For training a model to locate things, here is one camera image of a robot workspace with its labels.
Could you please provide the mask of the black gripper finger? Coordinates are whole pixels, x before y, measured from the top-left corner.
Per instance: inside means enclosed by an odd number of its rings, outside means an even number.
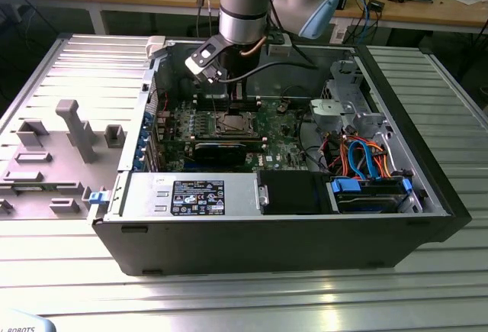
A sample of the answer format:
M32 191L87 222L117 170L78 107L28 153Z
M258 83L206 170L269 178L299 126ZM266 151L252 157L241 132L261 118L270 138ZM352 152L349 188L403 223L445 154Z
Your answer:
M246 107L246 81L228 84L228 113L238 114Z

